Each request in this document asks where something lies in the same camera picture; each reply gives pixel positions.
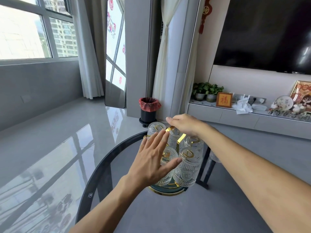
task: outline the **round glass table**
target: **round glass table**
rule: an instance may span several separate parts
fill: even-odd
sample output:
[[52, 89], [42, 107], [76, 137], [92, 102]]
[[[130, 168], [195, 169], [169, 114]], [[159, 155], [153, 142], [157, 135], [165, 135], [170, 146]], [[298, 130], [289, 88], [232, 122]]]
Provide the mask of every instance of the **round glass table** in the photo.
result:
[[[142, 132], [128, 138], [103, 158], [84, 190], [76, 222], [127, 174], [146, 134]], [[115, 232], [272, 232], [225, 168], [215, 163], [206, 165], [210, 150], [205, 149], [205, 164], [196, 184], [168, 194], [161, 193], [161, 189], [145, 188], [130, 205]]]

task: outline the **black television screen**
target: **black television screen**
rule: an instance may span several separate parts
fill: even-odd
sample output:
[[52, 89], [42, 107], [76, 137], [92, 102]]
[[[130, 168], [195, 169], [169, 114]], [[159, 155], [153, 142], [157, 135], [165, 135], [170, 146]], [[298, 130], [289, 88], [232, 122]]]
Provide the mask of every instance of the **black television screen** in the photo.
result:
[[311, 0], [230, 0], [214, 64], [311, 74]]

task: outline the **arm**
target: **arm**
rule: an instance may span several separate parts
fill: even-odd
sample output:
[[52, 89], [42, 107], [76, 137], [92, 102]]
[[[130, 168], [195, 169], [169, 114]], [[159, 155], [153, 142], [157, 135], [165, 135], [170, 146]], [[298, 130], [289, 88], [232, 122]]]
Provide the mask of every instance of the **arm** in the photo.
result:
[[168, 137], [169, 132], [163, 129], [159, 134], [153, 134], [148, 140], [143, 139], [128, 174], [123, 176], [106, 198], [69, 232], [113, 232], [136, 196], [145, 187], [165, 177], [182, 161], [181, 158], [175, 158], [164, 166], [160, 165]]
[[309, 184], [190, 115], [166, 120], [208, 144], [273, 232], [311, 232]]

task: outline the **red trash bag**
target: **red trash bag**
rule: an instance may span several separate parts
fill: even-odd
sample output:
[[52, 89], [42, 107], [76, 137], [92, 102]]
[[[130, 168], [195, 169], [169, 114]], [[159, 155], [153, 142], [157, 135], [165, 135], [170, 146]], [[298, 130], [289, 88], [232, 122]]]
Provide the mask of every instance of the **red trash bag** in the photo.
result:
[[140, 108], [146, 112], [154, 112], [161, 108], [160, 102], [151, 97], [139, 99]]

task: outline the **person's left hand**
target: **person's left hand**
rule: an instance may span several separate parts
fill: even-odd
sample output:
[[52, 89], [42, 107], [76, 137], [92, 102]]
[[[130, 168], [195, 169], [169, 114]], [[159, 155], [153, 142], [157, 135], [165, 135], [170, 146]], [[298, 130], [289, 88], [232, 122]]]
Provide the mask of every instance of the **person's left hand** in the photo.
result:
[[143, 139], [127, 174], [133, 184], [140, 188], [155, 184], [181, 163], [181, 158], [175, 158], [161, 166], [161, 156], [168, 138], [169, 132], [163, 129], [159, 133], [154, 133], [148, 140]]

